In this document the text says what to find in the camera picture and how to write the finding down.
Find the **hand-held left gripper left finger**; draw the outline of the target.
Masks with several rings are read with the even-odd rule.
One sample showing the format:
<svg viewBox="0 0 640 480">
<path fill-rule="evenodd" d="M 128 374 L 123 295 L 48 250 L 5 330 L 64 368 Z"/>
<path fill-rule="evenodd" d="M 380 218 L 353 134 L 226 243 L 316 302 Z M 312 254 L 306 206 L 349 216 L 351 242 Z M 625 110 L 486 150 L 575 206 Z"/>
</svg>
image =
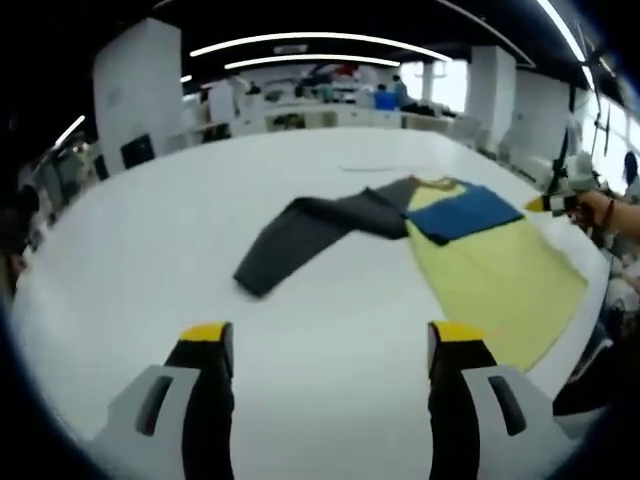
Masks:
<svg viewBox="0 0 640 480">
<path fill-rule="evenodd" d="M 233 376 L 232 325 L 187 329 L 112 400 L 95 460 L 115 479 L 233 478 Z"/>
</svg>

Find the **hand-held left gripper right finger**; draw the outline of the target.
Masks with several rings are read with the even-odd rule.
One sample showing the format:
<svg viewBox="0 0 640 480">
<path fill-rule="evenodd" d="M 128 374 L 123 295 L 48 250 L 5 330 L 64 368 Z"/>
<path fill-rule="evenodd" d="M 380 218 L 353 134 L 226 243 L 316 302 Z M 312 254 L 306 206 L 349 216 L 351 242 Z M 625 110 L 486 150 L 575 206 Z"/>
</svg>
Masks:
<svg viewBox="0 0 640 480">
<path fill-rule="evenodd" d="M 480 329 L 433 321 L 428 354 L 431 478 L 546 479 L 574 451 L 551 400 Z"/>
</svg>

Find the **person's right hand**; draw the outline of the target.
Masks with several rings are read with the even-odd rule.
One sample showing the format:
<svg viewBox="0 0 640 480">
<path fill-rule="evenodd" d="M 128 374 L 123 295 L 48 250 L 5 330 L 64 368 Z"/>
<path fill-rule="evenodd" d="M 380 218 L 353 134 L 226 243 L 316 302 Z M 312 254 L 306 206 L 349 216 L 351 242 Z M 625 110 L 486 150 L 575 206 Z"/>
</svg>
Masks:
<svg viewBox="0 0 640 480">
<path fill-rule="evenodd" d="M 572 222 L 581 228 L 601 226 L 611 199 L 599 191 L 588 191 L 577 200 L 578 207 L 569 214 Z"/>
</svg>

